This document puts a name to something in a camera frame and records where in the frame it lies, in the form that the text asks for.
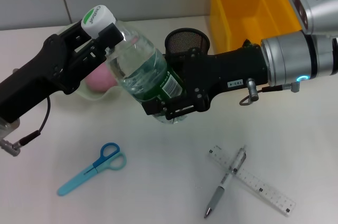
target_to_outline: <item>scissors blade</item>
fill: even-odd
[[[97,174],[97,170],[93,167],[93,165],[88,166],[84,170],[82,170],[78,175],[74,176],[71,180],[65,183],[58,189],[58,195],[64,196],[86,182],[88,179],[92,178]]]

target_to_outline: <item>plastic water bottle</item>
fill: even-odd
[[[114,23],[124,37],[114,50],[107,50],[107,65],[119,84],[139,102],[155,97],[168,100],[179,96],[185,89],[182,80],[166,63],[162,53],[128,24],[117,21],[103,5],[91,9],[82,19],[82,28],[93,38]],[[163,123],[176,123],[185,118],[166,120],[164,113],[154,115]]]

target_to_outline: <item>green bottle label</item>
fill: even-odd
[[[174,70],[167,66],[167,74],[161,81],[151,90],[134,95],[134,98],[139,102],[148,101],[155,97],[160,100],[166,101],[173,97],[179,96],[185,92],[183,81],[177,76]]]

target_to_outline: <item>blue indicator light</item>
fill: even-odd
[[[309,78],[310,78],[309,76],[304,75],[304,76],[298,77],[297,81],[301,82],[302,80],[308,80]]]

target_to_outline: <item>pink ball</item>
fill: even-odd
[[[95,92],[106,92],[109,88],[118,85],[116,79],[104,63],[91,72],[84,81],[88,88]]]

